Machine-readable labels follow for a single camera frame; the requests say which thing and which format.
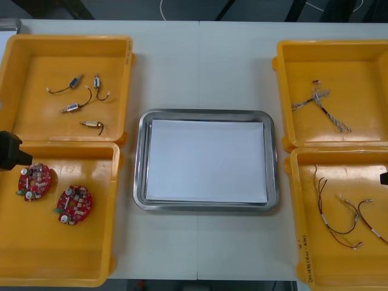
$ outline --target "table surface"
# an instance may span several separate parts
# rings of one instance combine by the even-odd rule
[[[146,212],[132,196],[136,137],[122,149],[110,278],[295,280],[298,262],[283,124],[271,60],[282,39],[388,38],[387,24],[23,20],[22,33],[129,35],[126,129],[154,108],[244,109],[275,123],[280,204],[270,215]]]

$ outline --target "sheet of paper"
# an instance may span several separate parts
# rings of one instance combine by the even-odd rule
[[[146,198],[267,202],[263,124],[154,120]]]
[[[16,34],[16,30],[2,32],[0,31],[0,64],[2,61],[2,56],[4,55],[5,46],[7,45],[7,41],[9,38]]]

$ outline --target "capacitor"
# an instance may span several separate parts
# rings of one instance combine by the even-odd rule
[[[66,190],[65,190],[65,194],[66,194],[67,196],[74,196],[75,190],[72,189],[72,188],[66,189]]]
[[[21,170],[21,173],[22,173],[22,175],[27,175],[27,176],[30,176],[31,175],[31,169],[27,169],[27,168],[23,168],[22,170]]]
[[[16,191],[16,194],[17,194],[17,195],[21,195],[21,196],[24,196],[26,193],[27,193],[26,190],[19,190],[19,191]]]
[[[62,216],[61,216],[61,222],[62,222],[62,223],[67,223],[67,222],[70,221],[70,220],[71,220],[70,217],[67,216],[67,215],[62,215]]]

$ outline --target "red circuit board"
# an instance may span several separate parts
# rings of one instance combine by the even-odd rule
[[[70,186],[59,197],[55,209],[55,212],[60,213],[58,220],[71,226],[83,221],[92,209],[92,202],[92,195],[86,187]]]
[[[51,171],[44,164],[37,163],[22,170],[19,178],[19,195],[24,195],[25,201],[41,199],[51,187]]]

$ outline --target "gray floor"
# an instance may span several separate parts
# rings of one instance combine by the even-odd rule
[[[82,0],[90,13],[98,20],[162,20],[160,0]],[[212,21],[227,0],[164,0],[163,12],[167,20]],[[324,8],[327,0],[309,0]],[[363,6],[350,18],[360,22],[372,0],[364,0]],[[283,22],[292,0],[236,0],[223,21],[281,21]],[[322,12],[306,5],[300,22],[318,22]],[[0,18],[31,18],[11,0],[0,0]],[[72,19],[65,9],[50,11],[47,19]]]
[[[137,280],[110,279],[97,291],[135,291]],[[171,281],[146,280],[144,291],[272,291],[273,281]],[[85,288],[0,287],[0,291],[85,291]],[[291,282],[277,282],[274,291],[292,291]]]

